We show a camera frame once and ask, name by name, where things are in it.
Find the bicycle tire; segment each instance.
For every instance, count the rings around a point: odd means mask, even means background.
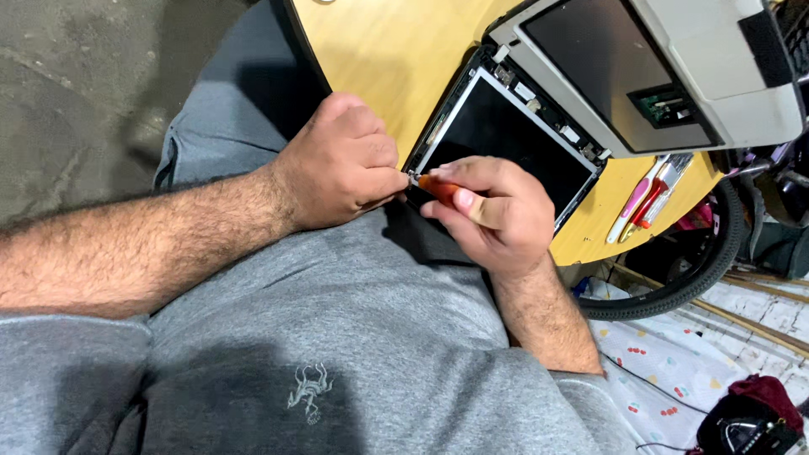
[[[601,321],[627,321],[667,313],[690,302],[712,287],[725,272],[739,251],[744,230],[742,202],[729,181],[715,187],[714,213],[719,215],[719,230],[713,248],[702,265],[684,277],[642,296],[619,300],[579,299],[585,316]]]

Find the yellow table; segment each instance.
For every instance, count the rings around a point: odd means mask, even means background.
[[[452,75],[487,25],[518,0],[294,0],[303,29],[335,91],[360,95],[388,125],[404,164]],[[624,244],[604,239],[653,158],[610,159],[551,245],[560,266],[634,248],[672,225],[722,176],[697,154],[651,229]]]

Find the orange screwdriver handle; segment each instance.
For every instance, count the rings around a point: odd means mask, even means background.
[[[452,201],[452,196],[460,188],[458,185],[452,183],[442,183],[429,174],[424,174],[418,179],[418,187],[424,189],[427,193],[432,194],[443,205],[455,208],[455,203]]]

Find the black screen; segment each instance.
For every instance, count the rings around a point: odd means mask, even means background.
[[[553,201],[555,218],[592,175],[485,79],[477,81],[422,172],[470,155],[510,159],[533,174]]]

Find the gray floor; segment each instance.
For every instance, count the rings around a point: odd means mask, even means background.
[[[0,223],[149,190],[249,0],[2,0]]]

